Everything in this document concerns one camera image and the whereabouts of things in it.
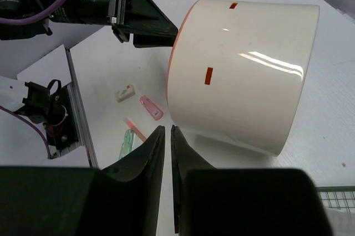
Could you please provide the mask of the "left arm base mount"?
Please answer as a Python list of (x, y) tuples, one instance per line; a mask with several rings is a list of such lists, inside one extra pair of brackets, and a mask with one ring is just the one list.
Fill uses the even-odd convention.
[(47, 86), (26, 82), (27, 96), (15, 113), (43, 126), (47, 157), (62, 157), (77, 148), (78, 129), (75, 124), (68, 88), (58, 79)]

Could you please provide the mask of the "white eraser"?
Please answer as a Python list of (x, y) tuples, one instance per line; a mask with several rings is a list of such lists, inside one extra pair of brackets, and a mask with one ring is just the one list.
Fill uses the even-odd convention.
[(127, 100), (135, 95), (135, 88), (132, 84), (127, 85), (125, 88), (115, 93), (115, 99), (118, 103)]

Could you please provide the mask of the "cream round drawer box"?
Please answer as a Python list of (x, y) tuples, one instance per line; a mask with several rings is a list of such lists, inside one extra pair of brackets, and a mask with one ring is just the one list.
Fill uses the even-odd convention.
[(317, 5), (198, 0), (169, 59), (173, 122), (278, 156), (298, 108), (319, 16)]

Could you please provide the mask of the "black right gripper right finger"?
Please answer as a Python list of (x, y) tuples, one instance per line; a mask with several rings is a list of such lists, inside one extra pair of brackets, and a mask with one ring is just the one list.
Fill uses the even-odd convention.
[(215, 168), (189, 145), (184, 134), (176, 125), (171, 127), (171, 166), (174, 230), (178, 235), (182, 235), (182, 207), (187, 205), (183, 195), (184, 179), (191, 170), (214, 170)]

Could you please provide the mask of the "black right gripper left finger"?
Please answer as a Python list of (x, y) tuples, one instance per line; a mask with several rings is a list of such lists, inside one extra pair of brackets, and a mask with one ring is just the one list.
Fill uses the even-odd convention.
[(113, 235), (155, 235), (165, 158), (165, 127), (103, 169), (115, 181), (109, 203)]

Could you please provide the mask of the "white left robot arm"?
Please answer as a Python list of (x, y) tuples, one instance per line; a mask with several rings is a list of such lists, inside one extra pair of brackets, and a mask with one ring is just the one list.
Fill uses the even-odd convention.
[(49, 23), (110, 26), (136, 48), (172, 47), (177, 27), (153, 0), (1, 0), (1, 39), (51, 35)]

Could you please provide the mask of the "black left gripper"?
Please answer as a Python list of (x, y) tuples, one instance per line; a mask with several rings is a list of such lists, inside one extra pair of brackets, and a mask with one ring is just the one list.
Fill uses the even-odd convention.
[(178, 34), (153, 0), (130, 0), (130, 7), (129, 0), (109, 0), (107, 21), (121, 43), (129, 42), (132, 34), (136, 48), (172, 47)]

